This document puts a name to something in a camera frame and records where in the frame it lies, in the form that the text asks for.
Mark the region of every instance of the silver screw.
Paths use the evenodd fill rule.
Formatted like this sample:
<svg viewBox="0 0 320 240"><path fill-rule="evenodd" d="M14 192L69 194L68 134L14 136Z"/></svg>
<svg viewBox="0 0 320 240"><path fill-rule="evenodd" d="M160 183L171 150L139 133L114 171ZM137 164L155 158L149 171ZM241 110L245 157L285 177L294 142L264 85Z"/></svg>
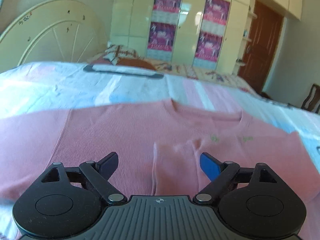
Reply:
<svg viewBox="0 0 320 240"><path fill-rule="evenodd" d="M209 194L199 194L196 196L196 199L201 202L206 202L211 200L211 196Z"/></svg>
<svg viewBox="0 0 320 240"><path fill-rule="evenodd" d="M112 202L119 202L119 201L121 201L121 200L124 199L124 196L123 196L122 194L116 193L116 194L111 194L111 195L108 197L108 199L109 199L110 201L112 201Z"/></svg>

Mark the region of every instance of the brown door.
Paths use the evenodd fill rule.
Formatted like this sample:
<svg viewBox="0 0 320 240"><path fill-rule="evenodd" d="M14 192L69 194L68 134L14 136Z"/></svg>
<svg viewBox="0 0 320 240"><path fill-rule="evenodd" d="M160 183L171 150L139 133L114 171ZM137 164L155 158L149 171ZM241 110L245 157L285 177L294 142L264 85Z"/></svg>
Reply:
<svg viewBox="0 0 320 240"><path fill-rule="evenodd" d="M267 79L273 56L278 44L283 17L269 7L256 1L247 47L240 67L239 76L248 82L257 93L261 93Z"/></svg>

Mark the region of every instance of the poster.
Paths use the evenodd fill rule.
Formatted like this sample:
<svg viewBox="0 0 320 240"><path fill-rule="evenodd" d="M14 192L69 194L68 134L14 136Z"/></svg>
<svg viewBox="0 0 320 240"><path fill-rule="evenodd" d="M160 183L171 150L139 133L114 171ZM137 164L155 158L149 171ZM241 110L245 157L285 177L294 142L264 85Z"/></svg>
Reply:
<svg viewBox="0 0 320 240"><path fill-rule="evenodd" d="M221 36L201 31L193 66L215 69L221 44Z"/></svg>
<svg viewBox="0 0 320 240"><path fill-rule="evenodd" d="M223 36L227 25L230 2L206 0L201 30Z"/></svg>
<svg viewBox="0 0 320 240"><path fill-rule="evenodd" d="M176 25L151 22L147 57L171 61Z"/></svg>
<svg viewBox="0 0 320 240"><path fill-rule="evenodd" d="M152 11L152 22L178 24L181 0L155 0Z"/></svg>

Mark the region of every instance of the headboard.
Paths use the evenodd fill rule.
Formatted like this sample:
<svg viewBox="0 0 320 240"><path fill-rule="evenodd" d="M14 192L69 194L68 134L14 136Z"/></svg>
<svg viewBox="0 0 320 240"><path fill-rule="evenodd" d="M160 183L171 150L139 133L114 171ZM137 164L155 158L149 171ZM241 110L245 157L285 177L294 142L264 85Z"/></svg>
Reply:
<svg viewBox="0 0 320 240"><path fill-rule="evenodd" d="M104 25L91 8L76 0L48 0L0 36L0 73L33 61L84 62L106 43Z"/></svg>

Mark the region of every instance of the green embroidery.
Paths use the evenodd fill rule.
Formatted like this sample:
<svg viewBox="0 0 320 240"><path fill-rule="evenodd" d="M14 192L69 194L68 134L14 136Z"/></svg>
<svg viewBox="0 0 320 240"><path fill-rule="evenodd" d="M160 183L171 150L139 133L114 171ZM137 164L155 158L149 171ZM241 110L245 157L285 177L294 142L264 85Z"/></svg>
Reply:
<svg viewBox="0 0 320 240"><path fill-rule="evenodd" d="M218 142L220 139L213 134L213 135L211 135L211 140L213 142Z"/></svg>
<svg viewBox="0 0 320 240"><path fill-rule="evenodd" d="M249 136L249 137L243 137L243 141L244 142L247 142L247 141L253 141L253 137L252 136Z"/></svg>

